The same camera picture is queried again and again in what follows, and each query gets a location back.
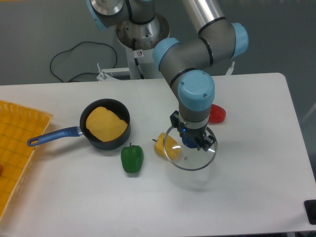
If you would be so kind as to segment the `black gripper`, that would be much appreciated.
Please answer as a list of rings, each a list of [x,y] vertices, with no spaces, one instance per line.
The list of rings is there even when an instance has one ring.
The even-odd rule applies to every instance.
[[[208,151],[216,143],[214,136],[206,134],[208,119],[209,117],[201,121],[185,120],[178,111],[174,111],[170,116],[171,128],[175,128],[180,137],[194,139],[198,151]]]

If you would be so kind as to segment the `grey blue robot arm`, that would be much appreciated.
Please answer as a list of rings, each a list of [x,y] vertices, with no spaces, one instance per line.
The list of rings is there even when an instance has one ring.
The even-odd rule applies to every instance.
[[[244,53],[249,44],[245,27],[227,21],[218,1],[183,2],[197,38],[180,43],[170,37],[167,20],[153,0],[89,0],[87,7],[98,27],[116,27],[125,47],[131,79],[162,76],[179,103],[171,124],[189,148],[208,150],[215,137],[207,130],[215,97],[213,78],[205,68]]]

